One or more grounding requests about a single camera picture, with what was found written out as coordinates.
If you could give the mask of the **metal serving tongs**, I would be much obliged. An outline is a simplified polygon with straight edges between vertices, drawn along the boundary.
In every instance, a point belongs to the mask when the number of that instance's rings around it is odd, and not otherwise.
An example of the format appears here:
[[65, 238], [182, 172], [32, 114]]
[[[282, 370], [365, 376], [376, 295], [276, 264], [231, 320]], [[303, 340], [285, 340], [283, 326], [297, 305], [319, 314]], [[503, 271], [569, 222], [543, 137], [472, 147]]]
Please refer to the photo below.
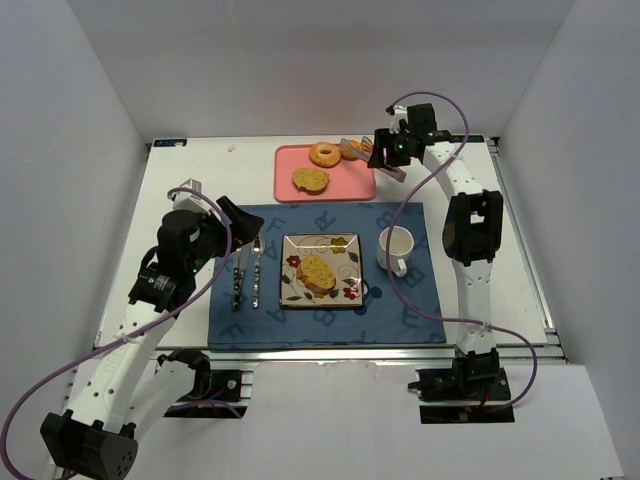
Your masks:
[[374, 142], [367, 136], [363, 136], [359, 141], [342, 138], [339, 150], [344, 159], [363, 161], [368, 168], [377, 169], [399, 183], [405, 182], [406, 172], [399, 167], [388, 165], [384, 151], [378, 151]]

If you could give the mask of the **round bread roll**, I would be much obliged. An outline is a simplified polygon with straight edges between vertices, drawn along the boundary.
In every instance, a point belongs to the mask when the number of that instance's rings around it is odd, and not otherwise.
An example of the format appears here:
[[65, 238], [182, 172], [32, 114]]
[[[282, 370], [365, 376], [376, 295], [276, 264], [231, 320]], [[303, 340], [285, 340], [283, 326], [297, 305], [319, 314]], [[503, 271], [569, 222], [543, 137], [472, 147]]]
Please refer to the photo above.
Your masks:
[[344, 159], [358, 160], [360, 158], [361, 144], [356, 140], [342, 139], [339, 150]]

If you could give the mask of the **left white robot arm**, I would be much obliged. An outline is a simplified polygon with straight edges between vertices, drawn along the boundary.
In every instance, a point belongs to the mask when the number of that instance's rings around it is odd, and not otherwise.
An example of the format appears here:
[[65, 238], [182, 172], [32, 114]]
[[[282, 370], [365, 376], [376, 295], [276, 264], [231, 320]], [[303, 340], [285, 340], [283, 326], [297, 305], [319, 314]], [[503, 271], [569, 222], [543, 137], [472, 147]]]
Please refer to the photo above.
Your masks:
[[176, 401], [208, 397], [210, 362], [196, 349], [173, 351], [151, 380], [140, 379], [193, 298], [197, 273], [213, 258], [244, 250], [264, 224], [227, 197], [216, 201], [217, 211], [195, 192], [175, 192], [171, 199], [128, 294], [118, 347], [105, 353], [65, 412], [48, 414], [40, 428], [54, 463], [87, 478], [125, 478], [139, 441]]

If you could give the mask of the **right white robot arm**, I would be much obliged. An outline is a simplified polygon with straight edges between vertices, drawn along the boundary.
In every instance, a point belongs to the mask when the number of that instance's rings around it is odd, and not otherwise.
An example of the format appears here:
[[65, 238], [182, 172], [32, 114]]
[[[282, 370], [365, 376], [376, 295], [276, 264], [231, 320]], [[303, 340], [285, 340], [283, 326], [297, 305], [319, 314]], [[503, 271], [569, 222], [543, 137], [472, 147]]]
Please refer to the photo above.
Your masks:
[[471, 174], [462, 157], [466, 140], [437, 127], [430, 103], [393, 105], [386, 112], [391, 125], [374, 132], [367, 166], [403, 181], [401, 168], [418, 159], [434, 175], [448, 200], [442, 243], [454, 267], [461, 318], [452, 375], [463, 386], [492, 381], [500, 364], [490, 332], [490, 277], [501, 246], [502, 194]]

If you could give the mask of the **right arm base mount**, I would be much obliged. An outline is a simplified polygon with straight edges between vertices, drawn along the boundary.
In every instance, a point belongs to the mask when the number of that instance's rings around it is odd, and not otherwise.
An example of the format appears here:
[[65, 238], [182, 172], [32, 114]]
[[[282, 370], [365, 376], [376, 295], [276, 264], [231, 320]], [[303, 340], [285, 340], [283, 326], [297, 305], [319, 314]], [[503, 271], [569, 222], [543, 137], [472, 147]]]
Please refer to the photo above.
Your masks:
[[419, 398], [423, 425], [510, 424], [515, 422], [512, 407], [498, 409], [511, 400], [511, 390], [503, 368], [495, 380], [460, 387], [451, 369], [422, 369], [407, 385]]

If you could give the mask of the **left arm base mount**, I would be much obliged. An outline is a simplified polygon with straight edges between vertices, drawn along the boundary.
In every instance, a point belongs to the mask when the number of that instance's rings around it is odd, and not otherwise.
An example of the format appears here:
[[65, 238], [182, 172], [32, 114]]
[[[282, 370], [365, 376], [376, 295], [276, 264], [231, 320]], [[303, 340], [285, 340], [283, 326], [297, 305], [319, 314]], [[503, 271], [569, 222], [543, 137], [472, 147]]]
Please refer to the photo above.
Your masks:
[[196, 363], [194, 387], [182, 395], [165, 413], [166, 418], [240, 419], [246, 413], [251, 395], [252, 374], [232, 368], [205, 367], [205, 354], [198, 350], [160, 354], [154, 373], [169, 360]]

